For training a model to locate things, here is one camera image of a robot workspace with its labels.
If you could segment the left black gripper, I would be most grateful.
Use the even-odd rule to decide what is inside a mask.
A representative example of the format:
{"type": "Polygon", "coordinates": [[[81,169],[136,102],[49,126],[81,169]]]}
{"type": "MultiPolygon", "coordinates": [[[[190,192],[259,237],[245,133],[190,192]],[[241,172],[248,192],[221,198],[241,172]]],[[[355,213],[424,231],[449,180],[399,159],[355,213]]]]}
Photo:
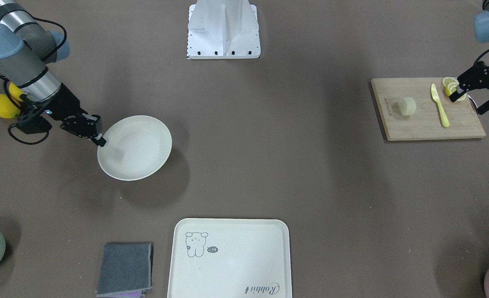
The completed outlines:
{"type": "MultiPolygon", "coordinates": [[[[478,62],[475,64],[475,70],[478,72],[471,76],[461,75],[461,79],[458,78],[459,85],[457,90],[450,95],[450,100],[465,100],[468,97],[466,91],[471,90],[489,90],[489,66],[484,62],[478,62]]],[[[477,108],[478,115],[484,115],[489,111],[489,100],[481,104],[477,108]]]]}

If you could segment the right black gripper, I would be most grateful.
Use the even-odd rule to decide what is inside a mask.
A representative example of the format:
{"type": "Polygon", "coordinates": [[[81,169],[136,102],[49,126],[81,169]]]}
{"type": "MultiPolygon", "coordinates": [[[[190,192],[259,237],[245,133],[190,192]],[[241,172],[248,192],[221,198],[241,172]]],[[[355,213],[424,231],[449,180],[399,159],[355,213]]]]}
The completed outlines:
{"type": "Polygon", "coordinates": [[[80,107],[80,100],[65,84],[61,84],[58,92],[51,97],[47,110],[51,112],[53,120],[61,122],[61,129],[79,138],[87,138],[98,147],[106,145],[100,115],[88,115],[80,107]]]}

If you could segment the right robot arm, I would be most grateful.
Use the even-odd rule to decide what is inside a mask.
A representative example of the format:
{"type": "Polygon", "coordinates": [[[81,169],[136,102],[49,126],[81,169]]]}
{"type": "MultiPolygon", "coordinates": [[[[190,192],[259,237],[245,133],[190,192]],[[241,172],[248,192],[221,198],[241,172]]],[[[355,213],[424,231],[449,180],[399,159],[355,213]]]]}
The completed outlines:
{"type": "Polygon", "coordinates": [[[0,0],[0,79],[22,91],[8,100],[20,114],[8,131],[17,128],[27,135],[49,136],[52,128],[43,114],[60,122],[61,129],[103,147],[101,117],[80,107],[80,101],[48,68],[49,63],[70,54],[66,31],[47,31],[15,0],[0,0]]]}

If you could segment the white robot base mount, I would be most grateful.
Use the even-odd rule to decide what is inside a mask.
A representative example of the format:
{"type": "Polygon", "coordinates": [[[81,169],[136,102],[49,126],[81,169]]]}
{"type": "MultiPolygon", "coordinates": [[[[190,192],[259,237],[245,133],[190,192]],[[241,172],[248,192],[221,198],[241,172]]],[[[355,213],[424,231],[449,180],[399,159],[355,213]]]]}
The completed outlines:
{"type": "Polygon", "coordinates": [[[248,0],[198,0],[188,12],[186,58],[260,57],[258,10],[248,0]]]}

